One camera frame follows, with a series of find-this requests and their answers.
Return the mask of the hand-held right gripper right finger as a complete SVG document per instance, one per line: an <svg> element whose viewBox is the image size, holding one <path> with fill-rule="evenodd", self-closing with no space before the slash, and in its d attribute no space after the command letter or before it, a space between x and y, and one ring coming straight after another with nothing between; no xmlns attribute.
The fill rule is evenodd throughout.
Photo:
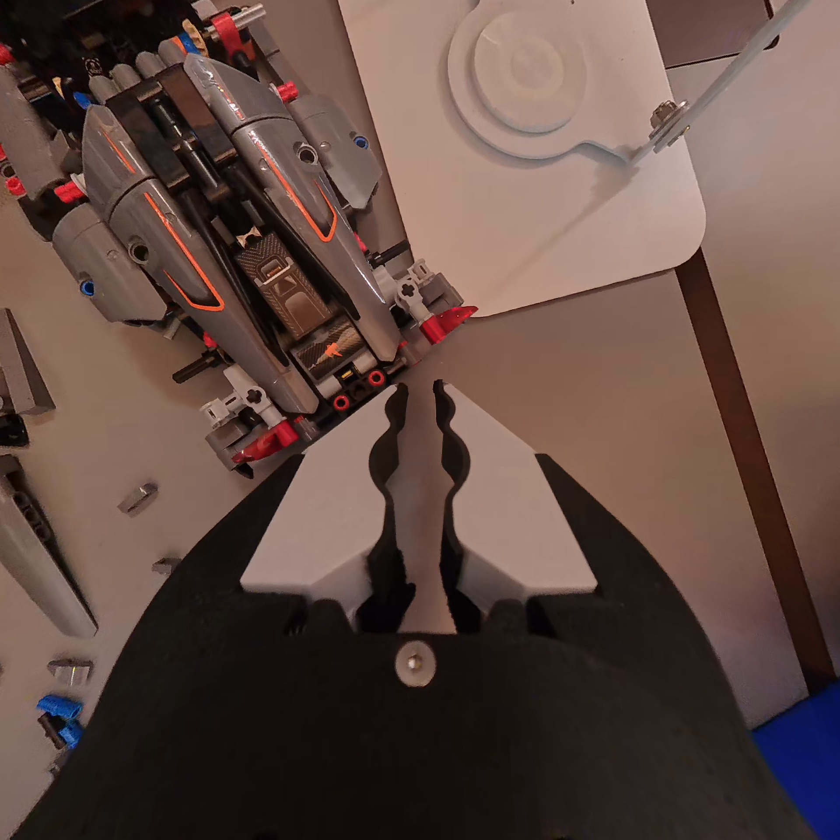
<svg viewBox="0 0 840 840"><path fill-rule="evenodd" d="M443 436L440 577L457 634L499 602L588 595L597 582L535 450L464 393L434 383Z"/></svg>

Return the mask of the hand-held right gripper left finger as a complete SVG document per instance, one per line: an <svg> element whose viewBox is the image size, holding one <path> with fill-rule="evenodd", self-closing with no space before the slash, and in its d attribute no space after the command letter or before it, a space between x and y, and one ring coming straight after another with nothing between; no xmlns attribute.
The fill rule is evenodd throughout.
<svg viewBox="0 0 840 840"><path fill-rule="evenodd" d="M407 386L390 385L306 450L240 578L244 590L335 601L365 632L399 629L415 585L387 482L407 402Z"/></svg>

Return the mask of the grey lego car model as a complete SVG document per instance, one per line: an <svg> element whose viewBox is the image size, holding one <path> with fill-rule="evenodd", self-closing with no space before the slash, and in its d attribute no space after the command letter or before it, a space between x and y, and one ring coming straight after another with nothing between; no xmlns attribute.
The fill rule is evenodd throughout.
<svg viewBox="0 0 840 840"><path fill-rule="evenodd" d="M2 67L65 181L2 180L109 322L185 325L184 383L222 367L202 411L229 471L307 447L477 308L411 247L358 236L382 167L341 106L310 92L263 2L2 2Z"/></svg>

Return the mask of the grey lego panel assembly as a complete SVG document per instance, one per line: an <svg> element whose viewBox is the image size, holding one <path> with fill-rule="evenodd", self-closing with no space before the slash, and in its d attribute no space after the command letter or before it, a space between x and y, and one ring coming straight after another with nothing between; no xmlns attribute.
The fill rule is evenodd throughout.
<svg viewBox="0 0 840 840"><path fill-rule="evenodd" d="M5 66L1 67L1 143L29 198L36 200L65 181L44 124Z"/></svg>

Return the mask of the grey curved lego panel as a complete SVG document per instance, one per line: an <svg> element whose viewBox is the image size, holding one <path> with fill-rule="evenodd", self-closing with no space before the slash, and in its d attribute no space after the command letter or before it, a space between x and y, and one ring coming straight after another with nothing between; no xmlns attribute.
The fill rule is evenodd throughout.
<svg viewBox="0 0 840 840"><path fill-rule="evenodd" d="M23 469L18 459L2 455L2 566L62 634L92 638L98 625L50 549L54 535L22 481Z"/></svg>

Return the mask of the grey lego wedge plate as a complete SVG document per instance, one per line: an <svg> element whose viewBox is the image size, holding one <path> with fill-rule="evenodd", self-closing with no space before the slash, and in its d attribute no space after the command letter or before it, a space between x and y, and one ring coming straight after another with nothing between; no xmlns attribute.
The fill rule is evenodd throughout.
<svg viewBox="0 0 840 840"><path fill-rule="evenodd" d="M1 309L1 412L39 415L56 409L13 313Z"/></svg>

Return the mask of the white desk lamp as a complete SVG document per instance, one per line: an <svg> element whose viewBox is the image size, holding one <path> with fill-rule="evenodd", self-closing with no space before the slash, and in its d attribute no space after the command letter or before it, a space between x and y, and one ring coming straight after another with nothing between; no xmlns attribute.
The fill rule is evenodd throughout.
<svg viewBox="0 0 840 840"><path fill-rule="evenodd" d="M812 2L769 2L676 95L647 2L339 2L414 254L479 315L677 267L700 246L711 102Z"/></svg>

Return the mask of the blue plastic bin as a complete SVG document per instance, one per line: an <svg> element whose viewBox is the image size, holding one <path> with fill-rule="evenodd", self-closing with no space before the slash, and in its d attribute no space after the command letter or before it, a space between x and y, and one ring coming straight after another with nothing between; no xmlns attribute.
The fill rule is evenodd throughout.
<svg viewBox="0 0 840 840"><path fill-rule="evenodd" d="M838 680L754 729L752 738L797 802L838 803Z"/></svg>

